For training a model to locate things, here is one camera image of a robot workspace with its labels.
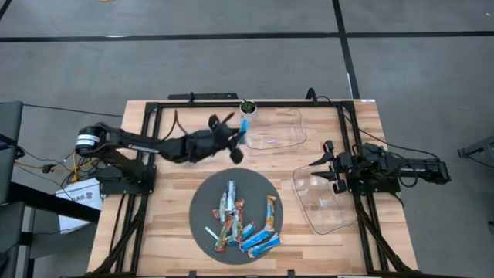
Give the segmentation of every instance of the round gray tray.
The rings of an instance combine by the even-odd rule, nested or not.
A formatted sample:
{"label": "round gray tray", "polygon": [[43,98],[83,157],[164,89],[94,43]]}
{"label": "round gray tray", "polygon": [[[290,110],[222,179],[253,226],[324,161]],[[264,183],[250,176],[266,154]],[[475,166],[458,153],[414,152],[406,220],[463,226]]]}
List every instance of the round gray tray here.
{"label": "round gray tray", "polygon": [[217,236],[219,236],[222,230],[222,224],[219,220],[215,219],[212,210],[219,207],[220,198],[228,181],[235,181],[235,199],[243,198],[245,200],[244,225],[254,222],[254,233],[263,229],[266,223],[267,196],[276,196],[275,232],[281,231],[283,206],[276,188],[257,172],[248,169],[233,168],[210,176],[195,192],[188,214],[192,236],[194,236],[195,242],[204,253],[221,263],[232,265],[251,263],[267,254],[267,252],[260,254],[255,259],[251,259],[247,253],[242,253],[238,245],[227,245],[223,253],[216,252],[216,239],[205,230],[207,226]]}

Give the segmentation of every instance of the transparent container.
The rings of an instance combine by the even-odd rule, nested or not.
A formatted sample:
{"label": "transparent container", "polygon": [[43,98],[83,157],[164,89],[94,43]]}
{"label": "transparent container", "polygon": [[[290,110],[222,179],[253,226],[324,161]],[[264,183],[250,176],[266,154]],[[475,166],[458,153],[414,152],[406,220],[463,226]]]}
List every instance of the transparent container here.
{"label": "transparent container", "polygon": [[354,199],[348,191],[335,194],[334,181],[311,175],[328,171],[329,164],[304,166],[293,172],[293,190],[307,223],[316,234],[325,235],[357,221]]}
{"label": "transparent container", "polygon": [[296,151],[307,140],[298,109],[259,108],[245,136],[249,153],[254,156]]}

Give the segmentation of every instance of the black floor stripe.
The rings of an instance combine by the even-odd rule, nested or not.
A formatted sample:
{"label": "black floor stripe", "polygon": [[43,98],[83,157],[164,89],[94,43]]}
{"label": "black floor stripe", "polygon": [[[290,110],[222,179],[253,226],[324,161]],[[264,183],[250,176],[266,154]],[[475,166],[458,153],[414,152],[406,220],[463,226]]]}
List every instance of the black floor stripe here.
{"label": "black floor stripe", "polygon": [[339,36],[340,35],[335,32],[269,32],[142,36],[4,37],[0,38],[0,42],[140,42],[208,39],[323,39],[337,38]]}
{"label": "black floor stripe", "polygon": [[494,31],[464,32],[348,32],[347,38],[454,38],[494,36]]}
{"label": "black floor stripe", "polygon": [[68,109],[68,108],[61,108],[61,107],[48,107],[48,106],[43,106],[43,105],[35,105],[35,104],[28,104],[28,103],[24,103],[24,106],[25,106],[25,107],[46,108],[46,109],[51,109],[51,110],[69,111],[69,112],[83,113],[83,114],[92,114],[92,115],[108,116],[108,117],[124,117],[124,116],[122,116],[122,115],[116,115],[116,114],[106,114],[106,113],[88,112],[88,111],[82,111],[82,110],[75,110],[75,109]]}
{"label": "black floor stripe", "polygon": [[10,5],[10,2],[12,2],[12,0],[5,0],[2,8],[0,8],[0,20],[2,20],[3,15],[5,14],[5,12],[7,12],[7,8]]}
{"label": "black floor stripe", "polygon": [[357,85],[357,77],[355,76],[354,63],[350,54],[350,46],[346,37],[345,25],[343,22],[343,14],[341,12],[340,1],[333,0],[334,14],[336,16],[338,33],[340,34],[341,49],[343,51],[343,60],[348,74],[348,85],[350,86],[350,94],[353,99],[360,99],[360,92]]}

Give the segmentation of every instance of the wooden table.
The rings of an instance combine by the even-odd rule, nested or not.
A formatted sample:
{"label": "wooden table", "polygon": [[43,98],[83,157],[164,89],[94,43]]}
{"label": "wooden table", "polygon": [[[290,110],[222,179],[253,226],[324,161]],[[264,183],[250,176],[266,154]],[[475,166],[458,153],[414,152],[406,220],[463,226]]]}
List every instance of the wooden table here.
{"label": "wooden table", "polygon": [[[122,123],[124,130],[140,133],[145,103],[146,101],[140,100],[127,102]],[[360,128],[384,139],[377,104],[355,100],[355,107]],[[286,110],[286,108],[260,109]],[[239,166],[234,166],[227,151],[193,165],[173,164],[157,158],[159,174],[155,191],[148,204],[138,275],[188,275],[190,270],[197,270],[198,275],[286,275],[289,269],[294,269],[298,275],[366,273],[356,224],[319,236],[312,233],[299,208],[292,189],[293,171],[319,159],[323,153],[324,141],[334,142],[335,154],[343,151],[343,142],[336,109],[328,107],[297,109],[303,117],[307,140],[294,153],[256,157],[249,155],[249,151],[244,147],[242,150],[245,157]],[[230,125],[239,124],[238,109],[234,108],[179,108],[178,116],[186,130],[194,131],[207,127],[210,115],[217,114],[222,119],[232,111],[235,112],[235,116],[230,121]],[[170,130],[174,118],[172,109],[165,109],[163,113],[159,137],[164,137]],[[151,119],[149,135],[153,122]],[[176,128],[171,137],[181,135],[180,129]],[[361,136],[363,142],[379,144],[366,134]],[[135,157],[133,151],[122,152],[129,157]],[[267,177],[278,190],[284,209],[281,233],[284,243],[261,259],[241,266],[222,264],[204,254],[192,238],[188,223],[188,210],[197,187],[210,174],[233,167],[249,168]],[[384,238],[407,265],[416,269],[417,263],[400,202],[387,193],[375,194],[375,199]],[[104,200],[88,271],[96,269],[109,252],[119,201],[119,195]],[[120,217],[117,239],[120,236],[122,221],[123,216]],[[376,246],[370,234],[369,239],[374,252],[374,268],[378,270]],[[133,242],[134,239],[130,239],[123,270],[130,268]]]}

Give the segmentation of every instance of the black metal frame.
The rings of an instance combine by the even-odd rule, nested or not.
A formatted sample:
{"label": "black metal frame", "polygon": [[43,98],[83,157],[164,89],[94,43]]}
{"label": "black metal frame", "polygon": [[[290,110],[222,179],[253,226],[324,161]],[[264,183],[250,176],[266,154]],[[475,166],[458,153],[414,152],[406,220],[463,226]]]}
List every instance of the black metal frame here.
{"label": "black metal frame", "polygon": [[[323,101],[319,102],[317,100],[317,96],[315,91],[311,88],[309,89],[309,92],[306,95],[306,99],[311,99],[312,101],[257,101],[256,104],[258,107],[333,107],[337,109],[338,112],[338,117],[339,117],[339,122],[340,122],[340,129],[341,129],[341,135],[343,138],[343,145],[345,148],[345,151],[351,152],[351,146],[350,146],[350,137],[348,134],[347,130],[347,123],[345,121],[344,113],[348,112],[350,115],[350,119],[352,120],[352,130],[353,130],[353,136],[356,144],[362,144],[362,140],[360,137],[360,131],[358,128],[358,121],[357,121],[357,115],[355,114],[355,106],[353,101]],[[169,109],[169,108],[187,108],[187,107],[196,107],[196,108],[207,108],[207,107],[231,107],[235,108],[239,105],[239,100],[232,100],[232,101],[207,101],[207,102],[197,102],[193,100],[193,95],[191,94],[191,98],[189,101],[184,101],[184,102],[179,102],[179,103],[147,103],[146,105],[146,111],[145,111],[145,116],[144,116],[144,121],[143,121],[143,128],[141,131],[141,135],[145,135],[147,133],[147,129],[149,128],[149,122],[151,118],[151,113],[154,111],[156,113],[155,118],[154,118],[154,126],[153,126],[153,132],[152,132],[152,137],[157,138],[158,133],[159,133],[159,127],[160,127],[160,122],[161,122],[161,117],[162,117],[162,111],[163,109]],[[138,157],[142,158],[142,154],[139,152]],[[154,165],[155,162],[155,156],[154,154],[150,154],[149,158],[147,160],[148,166]],[[382,276],[382,277],[447,277],[447,276],[436,276],[436,275],[429,275],[429,274],[423,274],[418,271],[414,271],[407,267],[406,265],[403,264],[403,262],[400,260],[400,258],[393,252],[392,248],[387,244],[386,240],[384,237],[381,235],[381,230],[379,226],[379,219],[377,217],[377,210],[376,210],[376,205],[375,205],[375,200],[374,200],[374,193],[369,190],[366,191],[365,195],[367,197],[367,203],[368,203],[368,208],[370,215],[368,215],[365,210],[364,210],[364,205],[361,200],[361,195],[358,190],[359,185],[358,181],[355,179],[352,179],[350,172],[345,173],[347,176],[347,184],[348,188],[353,194],[354,197],[354,203],[355,203],[355,209],[357,212],[357,217],[358,217],[358,227],[359,227],[359,234],[360,234],[360,240],[362,243],[362,250],[364,254],[364,261],[365,261],[365,266],[366,266],[366,271],[367,275],[369,276]],[[144,218],[146,214],[146,208],[147,208],[147,202],[148,202],[148,195],[143,195],[141,199],[141,204],[139,207],[139,217]],[[133,207],[135,203],[135,195],[131,195],[129,198],[129,201],[127,203],[127,211],[124,219],[124,226],[123,226],[123,232],[129,232],[127,229],[130,226],[131,222],[135,221],[131,220],[132,215],[133,215]],[[144,221],[139,222],[136,230],[136,237],[135,237],[135,242],[134,242],[134,251],[132,254],[132,260],[130,262],[130,273],[133,273],[134,275],[137,273],[137,266],[139,263],[139,257],[140,257],[140,248],[141,248],[141,243],[142,243],[142,235],[144,232]],[[377,250],[378,250],[378,255],[379,255],[379,262],[381,265],[381,270],[375,270],[373,266],[373,260],[372,260],[372,255],[371,255],[371,248],[369,245],[369,239],[367,237],[367,230],[371,233],[371,235],[375,238],[376,243],[377,243]],[[398,272],[390,272],[387,261],[390,261],[393,267],[398,271]],[[117,268],[115,269],[116,273],[107,273],[107,275],[114,275],[122,272],[122,265],[124,264],[124,252],[120,254],[120,257],[117,260]],[[195,271],[191,271],[191,275],[195,277]],[[295,273],[293,270],[289,271],[289,275],[295,277]]]}

